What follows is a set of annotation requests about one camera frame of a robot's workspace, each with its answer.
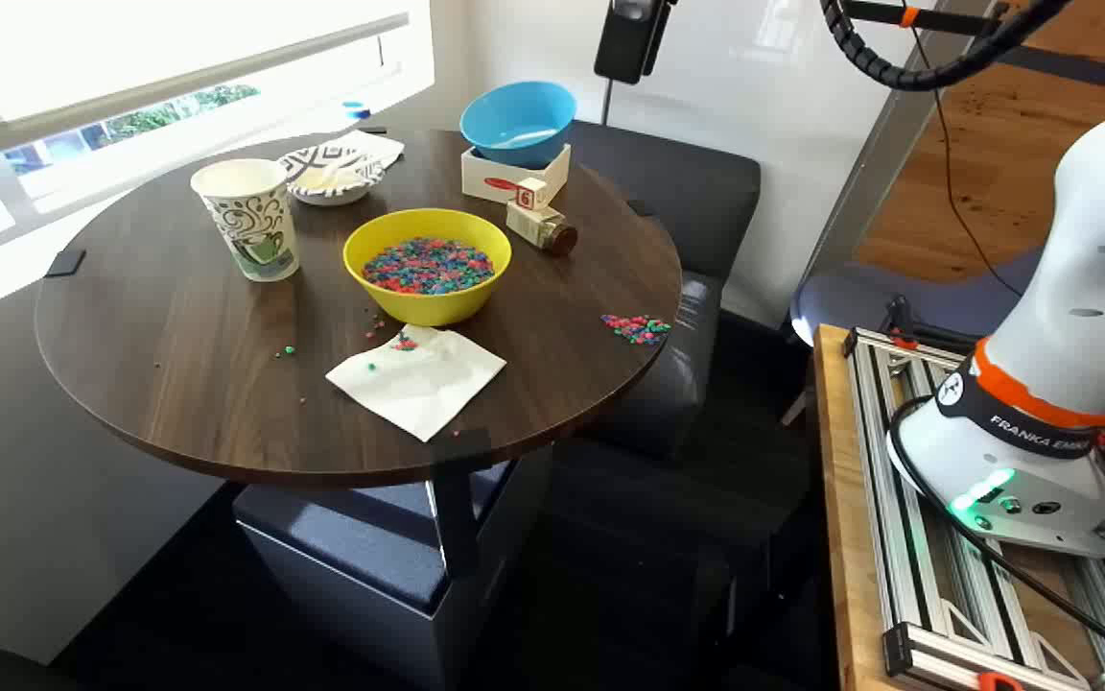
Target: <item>white paper napkin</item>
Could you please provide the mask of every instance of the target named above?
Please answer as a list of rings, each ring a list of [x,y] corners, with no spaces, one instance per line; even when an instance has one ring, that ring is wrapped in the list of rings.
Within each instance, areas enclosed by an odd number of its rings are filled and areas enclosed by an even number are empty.
[[[504,366],[504,355],[456,331],[402,326],[390,343],[332,367],[328,378],[417,441],[430,441]]]

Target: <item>floor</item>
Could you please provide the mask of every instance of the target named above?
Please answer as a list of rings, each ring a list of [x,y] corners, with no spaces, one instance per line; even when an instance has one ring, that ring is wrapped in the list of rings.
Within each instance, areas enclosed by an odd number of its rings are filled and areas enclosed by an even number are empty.
[[[658,473],[692,513],[692,550],[592,517],[577,473],[553,463],[466,687],[835,687],[815,431],[779,427],[801,375],[801,345],[723,323],[704,427],[672,467],[635,467]],[[289,605],[229,521],[233,492],[222,487],[53,669],[115,691],[402,687]],[[751,565],[738,567],[750,602],[733,634],[696,600],[716,551]]]

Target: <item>white cup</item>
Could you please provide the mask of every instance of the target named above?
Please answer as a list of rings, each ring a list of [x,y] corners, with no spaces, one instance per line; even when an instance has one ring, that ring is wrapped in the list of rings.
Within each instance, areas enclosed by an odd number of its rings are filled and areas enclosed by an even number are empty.
[[[289,213],[289,169],[270,157],[229,157],[191,176],[243,276],[255,284],[289,281],[301,268]]]

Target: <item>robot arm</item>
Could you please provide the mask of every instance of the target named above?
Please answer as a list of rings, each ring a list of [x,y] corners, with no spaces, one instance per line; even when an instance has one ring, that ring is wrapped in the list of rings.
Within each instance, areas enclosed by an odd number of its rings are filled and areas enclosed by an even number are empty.
[[[1105,124],[1057,169],[1057,221],[1027,293],[967,367],[899,421],[890,458],[990,538],[1105,556],[1101,427]]]

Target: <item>table leg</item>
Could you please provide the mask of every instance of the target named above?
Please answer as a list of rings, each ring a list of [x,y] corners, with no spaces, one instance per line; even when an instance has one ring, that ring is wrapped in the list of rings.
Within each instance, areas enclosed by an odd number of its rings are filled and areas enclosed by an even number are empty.
[[[427,494],[445,576],[456,578],[476,565],[471,473],[466,463],[436,463]]]

